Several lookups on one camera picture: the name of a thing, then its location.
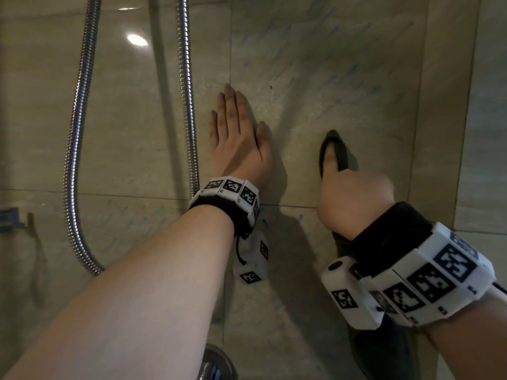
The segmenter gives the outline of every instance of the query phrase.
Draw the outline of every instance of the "finger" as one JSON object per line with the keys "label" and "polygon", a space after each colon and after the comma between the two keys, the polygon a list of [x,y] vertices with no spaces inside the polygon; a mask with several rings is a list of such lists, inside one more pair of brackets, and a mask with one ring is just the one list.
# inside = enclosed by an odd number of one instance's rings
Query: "finger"
{"label": "finger", "polygon": [[338,172],[338,160],[336,159],[335,144],[330,142],[326,146],[322,166],[323,174]]}
{"label": "finger", "polygon": [[235,93],[236,91],[232,89],[231,85],[225,84],[224,95],[229,137],[233,137],[239,134],[238,109],[236,108]]}
{"label": "finger", "polygon": [[248,100],[241,92],[236,92],[236,106],[238,108],[239,132],[243,136],[254,137],[254,118],[250,112]]}
{"label": "finger", "polygon": [[217,129],[219,133],[219,142],[226,141],[229,137],[227,130],[227,119],[225,118],[225,96],[219,93],[217,97]]}
{"label": "finger", "polygon": [[219,145],[219,129],[217,127],[217,113],[212,110],[209,115],[208,133],[209,133],[209,145],[212,149],[215,149]]}
{"label": "finger", "polygon": [[273,156],[271,154],[271,140],[269,138],[269,128],[264,121],[259,122],[256,129],[257,148],[264,162],[271,163]]}

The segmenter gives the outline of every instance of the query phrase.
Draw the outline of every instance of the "person's right forearm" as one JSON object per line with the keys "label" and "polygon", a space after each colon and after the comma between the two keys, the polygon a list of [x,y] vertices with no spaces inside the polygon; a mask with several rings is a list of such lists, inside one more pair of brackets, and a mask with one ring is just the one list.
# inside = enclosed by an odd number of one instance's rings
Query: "person's right forearm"
{"label": "person's right forearm", "polygon": [[505,378],[507,296],[497,288],[425,330],[456,380]]}

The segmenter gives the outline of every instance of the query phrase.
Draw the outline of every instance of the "forearm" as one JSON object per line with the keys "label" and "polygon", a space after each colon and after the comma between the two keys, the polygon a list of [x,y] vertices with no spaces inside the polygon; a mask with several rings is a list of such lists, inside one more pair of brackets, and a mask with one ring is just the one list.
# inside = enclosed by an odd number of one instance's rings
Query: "forearm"
{"label": "forearm", "polygon": [[505,378],[507,296],[497,288],[426,330],[456,380]]}
{"label": "forearm", "polygon": [[96,278],[6,379],[195,379],[234,225],[199,206]]}

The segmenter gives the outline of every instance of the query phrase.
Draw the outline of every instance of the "metal shower hose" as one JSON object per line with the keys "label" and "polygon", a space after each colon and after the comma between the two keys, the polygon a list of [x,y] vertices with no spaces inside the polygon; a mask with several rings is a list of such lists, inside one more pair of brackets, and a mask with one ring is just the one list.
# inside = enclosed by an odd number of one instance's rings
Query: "metal shower hose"
{"label": "metal shower hose", "polygon": [[[100,5],[102,0],[88,0],[85,19],[78,82],[72,109],[71,128],[68,135],[67,153],[63,176],[63,207],[67,235],[79,262],[94,275],[104,267],[92,255],[81,230],[78,207],[79,155],[83,140],[83,129],[88,103],[88,94],[93,73],[93,61],[97,43]],[[180,55],[180,80],[185,127],[187,132],[187,162],[189,171],[190,197],[199,190],[199,166],[197,164],[197,142],[195,132],[194,101],[192,96],[192,75],[190,67],[190,40],[188,0],[176,0],[176,27]]]}

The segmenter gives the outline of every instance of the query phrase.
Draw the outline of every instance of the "shower hose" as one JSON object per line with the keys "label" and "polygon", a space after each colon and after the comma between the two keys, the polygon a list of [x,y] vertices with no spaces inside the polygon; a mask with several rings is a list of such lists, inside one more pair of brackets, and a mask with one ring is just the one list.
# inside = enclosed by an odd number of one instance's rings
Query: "shower hose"
{"label": "shower hose", "polygon": [[[79,155],[81,153],[86,106],[92,80],[101,2],[102,0],[88,0],[86,9],[83,45],[81,47],[78,81],[74,95],[63,176],[63,207],[67,235],[79,262],[93,275],[103,272],[104,266],[90,252],[83,236],[79,220],[78,175]],[[190,66],[188,0],[176,0],[176,29],[180,60],[181,98],[187,135],[189,197],[192,198],[199,190],[199,166],[197,163],[197,139]]]}

